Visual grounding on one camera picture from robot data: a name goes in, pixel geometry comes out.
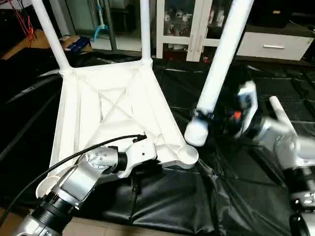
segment blue mop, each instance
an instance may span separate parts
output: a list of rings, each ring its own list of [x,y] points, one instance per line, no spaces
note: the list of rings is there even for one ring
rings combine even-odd
[[[99,3],[99,0],[97,0],[97,6],[98,6],[98,15],[99,15],[99,21],[100,21],[100,25],[97,27],[97,29],[95,30],[95,33],[94,33],[94,42],[96,42],[96,39],[97,39],[97,36],[98,36],[98,33],[100,30],[107,30],[109,31],[108,29],[108,26],[104,24],[104,21],[103,21],[103,15],[102,15],[102,7]]]

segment robotic arm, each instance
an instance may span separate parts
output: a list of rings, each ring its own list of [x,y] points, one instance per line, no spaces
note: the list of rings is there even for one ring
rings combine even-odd
[[[101,177],[103,181],[105,176],[105,182],[126,178],[134,167],[150,160],[158,161],[156,147],[141,135],[125,152],[115,146],[100,146],[81,155],[13,235],[61,236],[73,212],[81,208]]]
[[[276,97],[270,98],[278,121],[263,118],[254,138],[274,152],[296,212],[289,219],[292,236],[315,236],[315,140],[299,137]]]

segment wooden floor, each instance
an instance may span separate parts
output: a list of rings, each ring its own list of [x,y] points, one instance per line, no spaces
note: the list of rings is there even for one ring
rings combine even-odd
[[[12,232],[23,221],[23,217],[10,213],[0,236],[11,236]],[[63,231],[63,236],[180,236],[162,231],[149,230],[134,226],[118,225],[108,222],[74,217]]]

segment cabinet drawer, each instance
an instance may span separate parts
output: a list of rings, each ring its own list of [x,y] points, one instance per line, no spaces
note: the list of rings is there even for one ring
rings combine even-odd
[[[246,32],[237,55],[300,60],[313,38]]]

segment black plastic sheet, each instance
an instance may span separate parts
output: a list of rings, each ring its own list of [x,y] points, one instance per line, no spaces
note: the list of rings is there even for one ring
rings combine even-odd
[[[33,53],[37,59],[25,61]],[[57,68],[49,55],[45,50],[16,55],[14,63],[23,62],[23,71],[11,72],[1,87],[5,91],[0,104],[4,130],[1,153],[16,139],[0,162],[2,205],[49,165],[61,89],[60,77],[37,77]],[[101,54],[67,56],[74,66],[124,61],[124,57],[113,60]],[[155,60],[153,69],[184,132],[209,65]],[[232,66],[219,102],[228,101],[226,96],[246,80],[256,83],[261,115],[274,116],[268,99],[276,95],[297,132],[315,137],[314,71]],[[36,89],[27,90],[41,81]],[[24,90],[22,96],[16,96]],[[188,235],[290,235],[288,191],[272,153],[246,138],[235,141],[212,135],[198,151],[200,160],[191,170],[150,170],[98,186],[78,216]],[[35,188],[30,188],[19,204],[34,207],[38,202]]]

